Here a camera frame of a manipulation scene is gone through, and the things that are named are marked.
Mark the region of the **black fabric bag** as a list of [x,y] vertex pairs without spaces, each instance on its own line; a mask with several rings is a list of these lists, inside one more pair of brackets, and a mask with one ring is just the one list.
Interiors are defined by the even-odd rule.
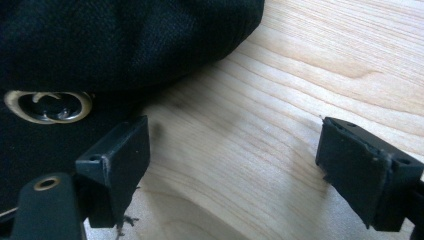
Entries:
[[[230,54],[264,0],[0,0],[0,213],[30,180],[77,157],[160,85]],[[11,90],[86,92],[92,111],[42,125],[12,113]]]

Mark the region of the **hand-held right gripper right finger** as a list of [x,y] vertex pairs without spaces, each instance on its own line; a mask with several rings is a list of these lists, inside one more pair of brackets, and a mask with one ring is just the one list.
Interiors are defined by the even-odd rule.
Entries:
[[424,232],[424,163],[356,124],[323,120],[316,164],[366,227]]

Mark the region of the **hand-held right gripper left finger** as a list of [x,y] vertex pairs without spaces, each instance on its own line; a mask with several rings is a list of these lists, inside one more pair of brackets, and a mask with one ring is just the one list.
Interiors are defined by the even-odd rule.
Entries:
[[148,118],[118,124],[75,162],[83,217],[93,228],[123,225],[150,163]]

